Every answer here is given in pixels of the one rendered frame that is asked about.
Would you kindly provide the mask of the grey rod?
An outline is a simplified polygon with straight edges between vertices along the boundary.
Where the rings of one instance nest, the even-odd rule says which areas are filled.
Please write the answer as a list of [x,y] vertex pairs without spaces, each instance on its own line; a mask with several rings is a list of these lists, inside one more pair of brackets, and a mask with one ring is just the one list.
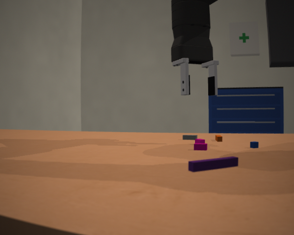
[[195,140],[197,135],[183,135],[183,140]]

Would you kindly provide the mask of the dark purple rod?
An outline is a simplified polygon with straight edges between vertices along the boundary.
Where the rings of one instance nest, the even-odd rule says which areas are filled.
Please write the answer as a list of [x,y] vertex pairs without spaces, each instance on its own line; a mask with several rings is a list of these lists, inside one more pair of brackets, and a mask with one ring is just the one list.
[[238,166],[238,157],[224,157],[206,160],[189,161],[191,172],[206,171]]

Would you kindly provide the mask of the small dark blue cube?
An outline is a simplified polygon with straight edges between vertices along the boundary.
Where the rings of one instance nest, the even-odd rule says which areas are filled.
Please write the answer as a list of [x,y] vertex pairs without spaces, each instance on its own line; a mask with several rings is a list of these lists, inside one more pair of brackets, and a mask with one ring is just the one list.
[[257,141],[251,141],[250,142],[250,148],[258,148],[259,142]]

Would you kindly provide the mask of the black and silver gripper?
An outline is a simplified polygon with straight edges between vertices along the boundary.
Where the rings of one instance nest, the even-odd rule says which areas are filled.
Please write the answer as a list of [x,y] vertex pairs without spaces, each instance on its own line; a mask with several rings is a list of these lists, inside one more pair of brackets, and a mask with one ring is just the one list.
[[189,64],[209,67],[208,95],[218,95],[217,65],[213,60],[209,5],[217,0],[171,0],[174,41],[171,47],[173,66],[180,66],[181,95],[190,95]]

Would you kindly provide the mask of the orange rod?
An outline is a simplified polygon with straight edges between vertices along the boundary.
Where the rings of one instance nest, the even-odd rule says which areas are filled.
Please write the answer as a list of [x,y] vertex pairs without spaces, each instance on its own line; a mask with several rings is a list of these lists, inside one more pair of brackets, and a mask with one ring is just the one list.
[[221,135],[216,135],[216,141],[222,141],[222,136]]

